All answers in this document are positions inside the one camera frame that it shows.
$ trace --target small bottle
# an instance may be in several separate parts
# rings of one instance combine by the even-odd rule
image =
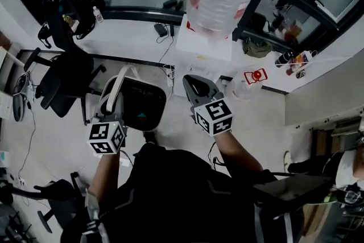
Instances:
[[[289,68],[286,70],[288,76],[301,69],[303,66],[309,66],[312,60],[311,52],[303,51],[301,54],[296,56],[289,64]]]
[[[104,20],[101,12],[96,6],[93,7],[93,15],[96,17],[98,23],[101,23]]]
[[[275,60],[275,65],[280,68],[284,64],[287,64],[292,58],[294,58],[294,54],[292,51],[288,51],[282,54],[277,60]]]

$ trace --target black office chair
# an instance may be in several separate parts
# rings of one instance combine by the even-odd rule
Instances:
[[[34,186],[39,192],[21,190],[6,180],[0,180],[0,202],[13,203],[13,194],[32,200],[48,200],[51,210],[45,215],[38,211],[38,216],[45,229],[52,233],[48,225],[48,220],[52,216],[55,216],[61,228],[64,228],[75,216],[85,211],[85,198],[78,188],[76,177],[78,177],[77,172],[71,173],[72,184],[60,179],[56,182],[51,181],[44,187]]]
[[[89,123],[86,119],[86,94],[101,95],[101,92],[89,85],[106,68],[100,65],[93,71],[93,58],[76,46],[72,30],[59,14],[59,0],[43,0],[43,9],[55,45],[65,52],[50,61],[39,57],[40,49],[37,48],[25,63],[24,71],[27,72],[33,62],[49,66],[37,88],[37,92],[44,96],[40,105],[44,109],[51,107],[59,117],[64,117],[75,100],[80,98],[82,117],[86,125]]]

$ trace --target chair armrest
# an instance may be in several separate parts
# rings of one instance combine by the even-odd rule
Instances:
[[[52,79],[52,82],[46,83],[45,85],[42,84],[42,91],[43,91],[43,99],[40,102],[40,105],[44,109],[48,109],[53,98],[57,95],[59,89],[61,87],[61,80],[57,77]]]
[[[24,65],[24,71],[27,72],[30,65],[35,61],[35,59],[38,57],[38,54],[40,52],[40,48],[37,48],[33,51],[33,53],[30,55],[30,57],[28,58],[28,60],[26,61],[25,65]]]

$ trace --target white cable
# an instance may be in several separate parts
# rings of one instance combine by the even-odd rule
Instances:
[[[352,57],[338,57],[338,58],[327,58],[327,59],[320,59],[320,60],[312,60],[307,62],[294,62],[294,63],[288,63],[289,65],[296,65],[296,64],[312,64],[312,63],[320,63],[320,62],[327,62],[327,61],[339,61],[339,60],[349,60]]]
[[[81,171],[82,169],[84,169],[88,164],[90,164],[92,162],[92,160],[90,161],[90,162],[88,162],[88,163],[86,163],[85,165],[83,165],[80,169],[78,169],[77,171],[75,171],[75,172],[79,172],[79,171]]]
[[[171,98],[171,96],[172,96],[172,91],[173,91],[173,86],[171,86],[171,92],[170,92],[170,94],[169,94],[169,96],[168,96],[168,98],[167,98],[167,100],[166,100],[166,102]]]
[[[348,150],[351,150],[353,148],[357,148],[359,147],[360,145],[356,145],[356,146],[353,146],[353,147],[350,147],[350,148],[347,148],[347,149],[343,149],[343,150],[336,150],[334,154],[332,154],[332,156],[328,159],[328,161],[326,162],[324,168],[322,169],[322,174],[324,173],[325,171],[325,168],[326,168],[326,165],[331,161],[331,159],[335,156],[336,153],[340,153],[340,152],[346,152]]]
[[[171,65],[168,65],[168,64],[164,64],[162,66],[163,69],[166,69],[166,70],[171,70],[171,73],[167,74],[167,77],[171,80],[173,80],[175,78],[175,69],[172,69],[172,66]]]

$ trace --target electrical outlet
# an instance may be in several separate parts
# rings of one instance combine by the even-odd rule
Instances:
[[[20,183],[22,186],[25,186],[25,180],[24,180],[24,178],[19,177],[19,183]]]
[[[167,85],[168,85],[168,87],[173,87],[174,74],[173,74],[172,70],[171,69],[166,69],[166,74],[167,74]]]

